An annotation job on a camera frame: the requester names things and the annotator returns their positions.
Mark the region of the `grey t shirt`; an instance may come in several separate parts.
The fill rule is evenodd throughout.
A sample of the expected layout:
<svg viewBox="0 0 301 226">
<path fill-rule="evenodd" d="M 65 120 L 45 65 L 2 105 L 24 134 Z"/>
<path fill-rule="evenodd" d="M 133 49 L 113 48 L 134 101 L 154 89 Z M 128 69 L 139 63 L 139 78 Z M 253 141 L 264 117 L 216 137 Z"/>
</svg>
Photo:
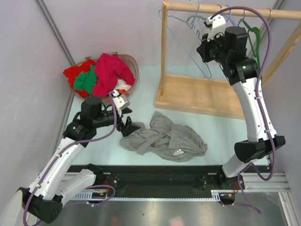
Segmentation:
<svg viewBox="0 0 301 226">
<path fill-rule="evenodd" d="M 194 157 L 204 156 L 207 144 L 191 127 L 174 124 L 167 116 L 155 112 L 150 128 L 138 122 L 141 128 L 120 141 L 128 151 L 139 155 L 154 153 L 160 158 L 174 162 L 187 162 Z"/>
</svg>

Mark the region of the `light blue wire hanger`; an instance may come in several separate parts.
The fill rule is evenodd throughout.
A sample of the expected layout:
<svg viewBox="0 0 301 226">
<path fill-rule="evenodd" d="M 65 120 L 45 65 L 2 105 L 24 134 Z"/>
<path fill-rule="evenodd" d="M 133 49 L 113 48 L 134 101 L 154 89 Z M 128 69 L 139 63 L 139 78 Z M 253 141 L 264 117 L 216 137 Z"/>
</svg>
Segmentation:
<svg viewBox="0 0 301 226">
<path fill-rule="evenodd" d="M 167 13 L 167 17 L 168 17 L 168 18 L 176 19 L 176 20 L 178 20 L 178 21 L 184 23 L 186 26 L 188 26 L 187 23 L 186 23 L 186 20 L 183 20 L 183 19 L 181 19 L 181 18 L 179 18 L 179 17 L 176 17 L 176 16 L 174 16 L 174 15 L 169 15 L 168 13 Z M 199 69 L 199 71 L 203 74 L 203 76 L 204 76 L 206 79 L 208 79 L 208 80 L 212 79 L 212 72 L 211 72 L 211 70 L 210 70 L 210 67 L 209 67 L 208 63 L 205 63 L 205 66 L 206 66 L 206 68 L 207 68 L 209 74 L 206 74 L 206 73 L 202 70 L 202 68 L 200 67 L 200 65 L 197 63 L 196 59 L 195 59 L 195 58 L 192 56 L 192 54 L 188 51 L 188 49 L 186 48 L 186 46 L 181 42 L 181 40 L 178 38 L 178 36 L 173 32 L 173 30 L 172 30 L 168 25 L 167 25 L 167 29 L 171 32 L 172 36 L 177 40 L 177 42 L 180 44 L 180 46 L 183 48 L 183 50 L 186 52 L 186 54 L 189 56 L 189 58 L 193 61 L 193 63 L 194 63 L 195 66 Z"/>
</svg>

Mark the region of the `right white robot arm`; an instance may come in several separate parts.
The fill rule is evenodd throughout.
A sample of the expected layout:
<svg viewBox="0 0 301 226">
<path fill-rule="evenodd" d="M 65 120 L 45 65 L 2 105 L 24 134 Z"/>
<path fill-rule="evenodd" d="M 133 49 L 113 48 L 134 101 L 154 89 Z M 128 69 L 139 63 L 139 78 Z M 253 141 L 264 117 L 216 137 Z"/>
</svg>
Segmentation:
<svg viewBox="0 0 301 226">
<path fill-rule="evenodd" d="M 234 178 L 253 166 L 253 163 L 285 144 L 270 122 L 261 92 L 261 79 L 256 61 L 246 56 L 247 32 L 245 28 L 231 26 L 211 29 L 202 36 L 197 48 L 202 61 L 216 61 L 234 89 L 246 121 L 247 140 L 235 143 L 234 155 L 218 172 L 217 184 L 228 189 Z"/>
</svg>

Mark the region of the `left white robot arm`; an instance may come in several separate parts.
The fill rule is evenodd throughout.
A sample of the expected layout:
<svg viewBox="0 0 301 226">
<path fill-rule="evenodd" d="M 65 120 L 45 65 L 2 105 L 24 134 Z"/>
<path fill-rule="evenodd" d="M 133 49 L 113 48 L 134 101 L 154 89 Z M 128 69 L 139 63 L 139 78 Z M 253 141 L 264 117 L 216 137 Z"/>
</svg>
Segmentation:
<svg viewBox="0 0 301 226">
<path fill-rule="evenodd" d="M 88 164 L 73 178 L 62 183 L 64 175 L 74 160 L 92 142 L 109 137 L 114 131 L 119 131 L 124 137 L 140 129 L 124 114 L 131 113 L 130 102 L 126 95 L 117 91 L 109 93 L 111 110 L 97 96 L 87 97 L 67 125 L 63 137 L 45 168 L 27 188 L 19 188 L 22 192 L 24 209 L 23 224 L 26 226 L 27 213 L 31 213 L 40 222 L 50 224 L 55 221 L 63 207 L 75 195 L 84 189 L 106 187 L 112 191 L 115 188 L 105 183 L 105 175 L 100 167 Z"/>
</svg>

